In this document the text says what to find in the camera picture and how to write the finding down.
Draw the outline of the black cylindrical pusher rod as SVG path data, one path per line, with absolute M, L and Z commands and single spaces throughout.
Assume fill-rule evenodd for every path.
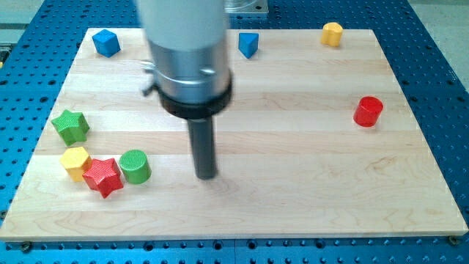
M 188 120 L 188 132 L 196 176 L 209 180 L 217 175 L 212 117 Z

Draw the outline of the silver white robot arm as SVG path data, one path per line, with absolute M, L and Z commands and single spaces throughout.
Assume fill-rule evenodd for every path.
M 168 113 L 188 124 L 196 176 L 217 175 L 213 116 L 232 98 L 221 0 L 138 0 L 154 87 Z

